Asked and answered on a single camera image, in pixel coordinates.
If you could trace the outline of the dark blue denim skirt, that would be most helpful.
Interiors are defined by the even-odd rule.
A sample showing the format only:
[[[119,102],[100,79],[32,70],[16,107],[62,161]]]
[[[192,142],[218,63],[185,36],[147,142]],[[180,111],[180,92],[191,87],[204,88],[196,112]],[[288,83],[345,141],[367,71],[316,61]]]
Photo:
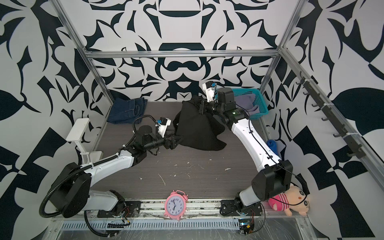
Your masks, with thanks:
[[[145,113],[148,100],[138,98],[123,100],[117,98],[111,107],[107,122],[111,124],[132,124]]]

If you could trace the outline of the black garment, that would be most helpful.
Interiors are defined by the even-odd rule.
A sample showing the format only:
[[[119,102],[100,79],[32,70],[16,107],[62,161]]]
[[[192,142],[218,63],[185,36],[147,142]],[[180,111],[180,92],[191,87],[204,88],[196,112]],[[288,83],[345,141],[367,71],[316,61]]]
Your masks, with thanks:
[[[181,111],[176,115],[173,125],[175,135],[181,136],[180,145],[202,151],[220,151],[227,144],[218,139],[225,127],[213,115],[200,110],[204,98],[193,96],[182,102]]]

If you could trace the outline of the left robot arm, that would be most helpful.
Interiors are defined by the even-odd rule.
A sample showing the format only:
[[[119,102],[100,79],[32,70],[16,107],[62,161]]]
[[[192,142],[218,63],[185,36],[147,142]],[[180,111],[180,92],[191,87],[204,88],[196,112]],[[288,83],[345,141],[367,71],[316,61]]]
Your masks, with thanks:
[[[91,187],[110,175],[137,165],[153,149],[175,149],[182,139],[174,134],[154,134],[151,126],[144,125],[116,154],[95,163],[68,164],[44,197],[39,208],[40,216],[71,218],[86,211],[105,211],[118,216],[125,208],[125,199],[117,191],[92,191]]]

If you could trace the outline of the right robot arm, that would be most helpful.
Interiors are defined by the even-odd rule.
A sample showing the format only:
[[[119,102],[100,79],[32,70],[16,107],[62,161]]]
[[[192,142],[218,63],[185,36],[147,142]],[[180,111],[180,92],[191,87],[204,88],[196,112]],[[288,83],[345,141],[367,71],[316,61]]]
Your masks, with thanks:
[[[285,192],[291,186],[292,164],[289,161],[282,161],[263,141],[251,122],[249,112],[235,102],[232,89],[217,90],[215,86],[203,86],[203,90],[206,99],[201,102],[201,113],[220,117],[244,145],[258,171],[251,186],[235,197],[237,212],[244,212],[250,206],[269,199],[280,202],[284,208],[288,208],[289,202]]]

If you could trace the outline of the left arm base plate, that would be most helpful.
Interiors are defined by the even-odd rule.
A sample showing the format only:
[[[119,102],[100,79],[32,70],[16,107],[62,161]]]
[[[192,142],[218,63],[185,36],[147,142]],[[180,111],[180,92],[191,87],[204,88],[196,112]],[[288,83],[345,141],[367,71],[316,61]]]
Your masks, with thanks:
[[[141,201],[119,201],[110,211],[100,210],[97,214],[98,218],[123,217],[131,218],[137,216],[141,210]]]

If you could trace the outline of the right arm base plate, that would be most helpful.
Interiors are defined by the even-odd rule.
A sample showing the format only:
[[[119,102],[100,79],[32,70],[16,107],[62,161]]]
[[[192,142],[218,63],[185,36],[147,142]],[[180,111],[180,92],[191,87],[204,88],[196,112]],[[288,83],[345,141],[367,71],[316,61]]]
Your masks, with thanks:
[[[262,215],[261,203],[245,206],[239,198],[234,200],[221,200],[220,215],[222,216],[256,216]]]

